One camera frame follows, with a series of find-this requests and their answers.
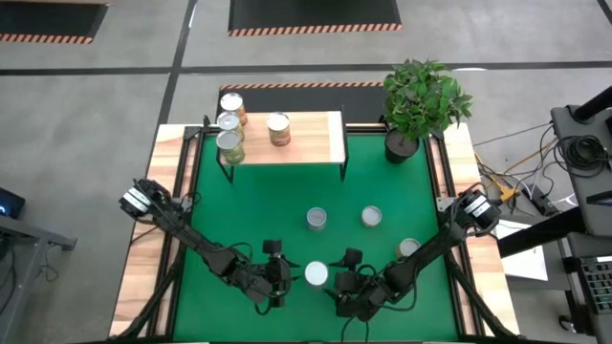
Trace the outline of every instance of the power strip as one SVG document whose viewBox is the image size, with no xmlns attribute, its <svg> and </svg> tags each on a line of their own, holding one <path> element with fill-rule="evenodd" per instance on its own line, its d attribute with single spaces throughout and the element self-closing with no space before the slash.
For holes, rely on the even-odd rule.
<svg viewBox="0 0 612 344">
<path fill-rule="evenodd" d="M 544 193 L 539 189 L 539 187 L 534 186 L 533 184 L 527 184 L 527 187 L 529 187 L 529 190 L 532 190 L 533 188 L 532 199 L 529 198 L 529 193 L 525 188 L 523 188 L 521 191 L 540 214 L 547 217 L 558 214 L 558 209 L 551 204 L 548 197 L 544 196 Z"/>
</svg>

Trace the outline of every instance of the wooden platform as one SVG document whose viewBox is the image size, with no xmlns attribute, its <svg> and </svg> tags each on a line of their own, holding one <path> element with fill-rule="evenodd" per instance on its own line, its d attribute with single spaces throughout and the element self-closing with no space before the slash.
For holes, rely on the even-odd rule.
<svg viewBox="0 0 612 344">
<path fill-rule="evenodd" d="M 281 163 L 343 163 L 342 113 L 288 112 L 291 142 L 274 146 L 267 119 L 270 113 L 249 113 L 244 126 L 245 159 L 240 165 Z M 223 157 L 221 163 L 227 164 Z"/>
<path fill-rule="evenodd" d="M 147 178 L 156 180 L 168 189 L 172 189 L 174 185 L 183 132 L 186 126 L 188 125 L 162 125 L 156 137 Z M 468 126 L 461 124 L 458 128 L 456 126 L 449 127 L 445 132 L 445 138 L 454 186 L 456 192 L 461 192 L 473 183 L 480 182 Z M 443 181 L 444 175 L 436 140 L 431 140 L 431 145 L 438 181 Z M 189 159 L 184 174 L 184 193 L 188 187 L 194 151 L 195 147 L 192 144 L 188 150 Z M 444 182 L 440 182 L 439 186 L 442 196 L 446 196 L 448 192 Z M 134 236 L 145 230 L 147 230 L 146 227 L 137 225 Z M 153 292 L 163 240 L 163 234 L 156 230 L 140 239 L 130 248 L 109 335 L 119 334 L 127 328 Z M 472 237 L 468 239 L 468 250 L 478 292 L 501 322 L 510 331 L 518 333 L 513 303 L 508 291 L 497 243 L 489 236 L 483 238 Z M 466 319 L 467 333 L 474 333 L 470 303 L 462 292 L 460 298 L 463 315 Z M 165 324 L 168 300 L 169 292 L 166 293 L 162 302 L 159 324 Z M 158 326 L 158 334 L 163 334 L 164 329 L 165 326 Z"/>
</svg>

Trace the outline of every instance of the concrete floor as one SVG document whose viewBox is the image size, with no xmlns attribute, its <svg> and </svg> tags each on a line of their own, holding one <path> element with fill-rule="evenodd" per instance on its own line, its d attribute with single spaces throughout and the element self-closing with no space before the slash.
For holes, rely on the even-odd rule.
<svg viewBox="0 0 612 344">
<path fill-rule="evenodd" d="M 0 44 L 0 69 L 170 67 L 187 0 L 112 0 L 89 46 Z M 408 57 L 459 62 L 612 60 L 612 26 L 596 0 L 398 0 L 404 29 L 229 38 L 229 1 L 201 0 L 184 66 L 394 63 Z M 474 96 L 474 143 L 550 120 L 552 107 L 583 103 L 612 70 L 453 72 Z M 386 73 L 181 75 L 168 122 L 214 115 L 220 85 L 379 81 Z M 15 342 L 66 343 L 107 335 L 132 223 L 117 200 L 144 173 L 167 75 L 0 77 L 0 185 L 28 200 L 24 220 L 78 237 L 53 252 L 60 277 L 38 281 Z M 536 151 L 543 132 L 475 148 L 496 170 Z M 526 170 L 530 161 L 518 169 Z M 571 194 L 553 166 L 551 199 Z M 549 184 L 541 178 L 540 187 Z M 521 203 L 528 211 L 528 204 Z M 562 294 L 512 290 L 521 332 L 532 339 L 593 343 L 566 333 Z"/>
</svg>

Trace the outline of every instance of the green mat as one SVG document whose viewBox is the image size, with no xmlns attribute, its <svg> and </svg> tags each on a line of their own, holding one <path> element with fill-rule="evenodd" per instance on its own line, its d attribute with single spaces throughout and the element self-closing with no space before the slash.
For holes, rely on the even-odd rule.
<svg viewBox="0 0 612 344">
<path fill-rule="evenodd" d="M 438 231 L 427 174 L 425 148 L 400 165 L 384 158 L 384 136 L 349 136 L 346 180 L 337 165 L 237 166 L 230 184 L 215 161 L 214 138 L 203 150 L 197 191 L 203 196 L 193 213 L 193 227 L 210 240 L 252 244 L 255 263 L 266 239 L 282 239 L 287 258 L 302 267 L 314 260 L 338 261 L 348 247 L 363 251 L 363 262 L 381 269 L 395 258 L 403 238 L 424 243 Z M 382 222 L 361 225 L 361 210 L 375 205 Z M 314 232 L 306 225 L 313 206 L 327 211 L 327 226 Z M 338 269 L 330 268 L 328 286 Z M 370 340 L 453 340 L 457 338 L 444 261 L 436 260 L 418 279 L 412 312 L 380 310 L 370 321 Z M 407 307 L 409 294 L 398 307 Z M 185 274 L 174 339 L 177 341 L 339 341 L 346 318 L 336 317 L 333 300 L 303 279 L 294 282 L 283 309 L 266 316 L 239 290 L 214 277 L 193 252 Z M 363 341 L 365 325 L 353 321 L 347 340 Z"/>
</svg>

